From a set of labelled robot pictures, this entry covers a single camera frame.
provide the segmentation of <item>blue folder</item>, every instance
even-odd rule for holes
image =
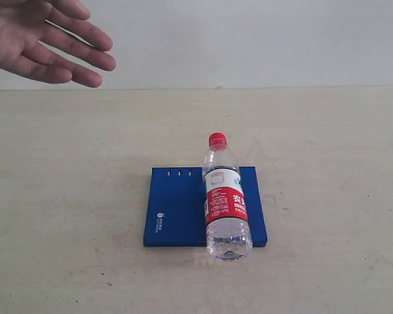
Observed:
[[[254,167],[240,167],[254,247],[267,244],[267,229]],[[200,167],[153,168],[143,244],[145,247],[206,246]]]

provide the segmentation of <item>bottle cap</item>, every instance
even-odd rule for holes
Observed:
[[[224,133],[217,132],[217,133],[211,134],[210,146],[218,145],[218,144],[227,145],[227,139],[226,139],[226,136],[224,135]]]

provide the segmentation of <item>person's hand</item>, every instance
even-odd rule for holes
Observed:
[[[52,84],[72,80],[100,86],[99,74],[43,45],[114,70],[116,61],[105,52],[112,48],[112,40],[88,22],[89,17],[79,0],[0,0],[0,68]]]

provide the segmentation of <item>clear plastic bottle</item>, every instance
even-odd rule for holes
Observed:
[[[217,260],[237,260],[252,251],[252,237],[240,171],[226,136],[210,136],[210,149],[202,168],[206,188],[205,202],[207,249]]]

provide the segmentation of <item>bottle label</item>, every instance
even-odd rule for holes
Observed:
[[[240,175],[231,169],[215,169],[205,176],[207,201],[206,225],[214,220],[233,217],[248,221]]]

